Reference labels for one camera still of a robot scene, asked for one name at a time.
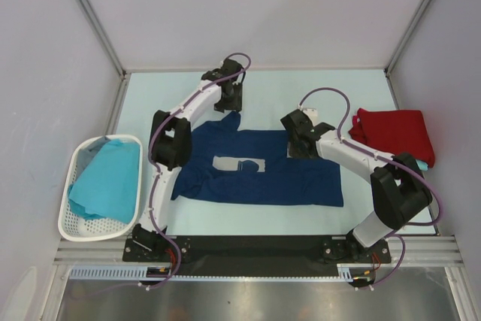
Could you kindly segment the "navy blue t shirt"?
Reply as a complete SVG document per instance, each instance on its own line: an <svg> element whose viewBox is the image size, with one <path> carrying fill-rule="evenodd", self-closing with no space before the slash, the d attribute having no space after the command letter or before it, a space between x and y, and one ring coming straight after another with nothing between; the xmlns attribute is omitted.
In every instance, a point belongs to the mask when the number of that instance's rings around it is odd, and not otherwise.
<svg viewBox="0 0 481 321"><path fill-rule="evenodd" d="M172 192L199 201L343 207L339 165L287 155L283 130L241 130L231 112L192 133L192 155Z"/></svg>

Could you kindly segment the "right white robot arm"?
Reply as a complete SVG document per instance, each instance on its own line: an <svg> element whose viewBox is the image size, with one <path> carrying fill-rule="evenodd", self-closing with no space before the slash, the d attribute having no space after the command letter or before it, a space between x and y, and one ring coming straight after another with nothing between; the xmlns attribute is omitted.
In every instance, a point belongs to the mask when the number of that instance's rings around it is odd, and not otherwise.
<svg viewBox="0 0 481 321"><path fill-rule="evenodd" d="M280 122L288 134L290 156L335 162L370 184L374 210L346 235L352 260L365 261L378 241L406 226L432 203L431 191L409 153L393 156L363 147L327 123L315 126L299 109Z"/></svg>

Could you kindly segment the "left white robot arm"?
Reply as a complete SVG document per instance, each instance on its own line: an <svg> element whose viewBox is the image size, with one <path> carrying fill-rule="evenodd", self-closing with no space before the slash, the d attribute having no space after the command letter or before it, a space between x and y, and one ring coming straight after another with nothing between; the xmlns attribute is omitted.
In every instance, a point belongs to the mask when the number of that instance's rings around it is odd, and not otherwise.
<svg viewBox="0 0 481 321"><path fill-rule="evenodd" d="M161 262L181 251L166 235L168 208L177 177L192 155L192 127L209 109L241 111L242 87L251 58L245 53L227 56L221 66L201 76L197 88L170 111L153 116L147 160L154 176L144 211L126 241L125 262Z"/></svg>

